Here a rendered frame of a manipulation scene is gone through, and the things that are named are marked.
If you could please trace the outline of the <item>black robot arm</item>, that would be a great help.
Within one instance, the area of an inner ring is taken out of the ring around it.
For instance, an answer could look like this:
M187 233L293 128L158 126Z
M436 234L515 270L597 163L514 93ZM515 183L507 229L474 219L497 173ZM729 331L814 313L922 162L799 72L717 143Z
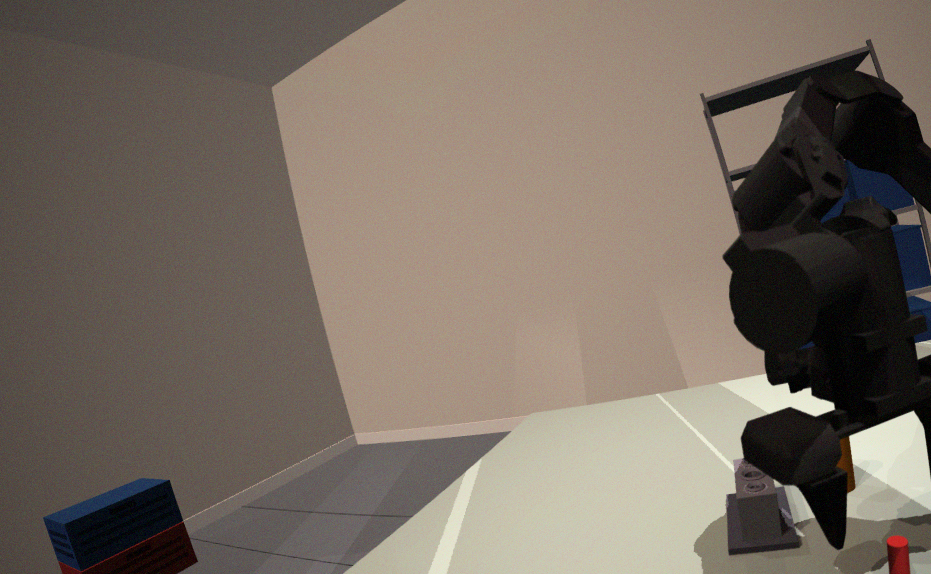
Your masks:
M812 74L800 84L733 194L742 234L722 259L734 324L764 351L768 382L822 400L831 384L825 348L801 347L907 301L889 208L867 196L820 221L845 195L844 159L893 177L931 213L931 148L901 93L876 76Z

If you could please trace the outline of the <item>brown cylinder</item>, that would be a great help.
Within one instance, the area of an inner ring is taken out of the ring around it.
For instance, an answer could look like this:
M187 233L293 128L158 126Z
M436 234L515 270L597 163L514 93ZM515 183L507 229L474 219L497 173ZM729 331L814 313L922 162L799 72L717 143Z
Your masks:
M855 480L854 480L854 468L852 463L851 455L851 446L850 446L850 437L840 439L841 443L841 452L842 457L837 463L837 466L845 471L847 471L847 493L855 489Z

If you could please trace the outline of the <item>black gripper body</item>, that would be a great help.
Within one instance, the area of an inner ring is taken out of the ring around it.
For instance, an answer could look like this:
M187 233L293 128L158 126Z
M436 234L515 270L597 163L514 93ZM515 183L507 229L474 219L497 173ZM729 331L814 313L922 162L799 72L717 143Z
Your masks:
M813 340L825 348L835 410L813 416L787 407L745 423L744 460L781 485L832 473L840 439L931 405L931 355L918 359L914 335L925 315L908 302L851 317Z

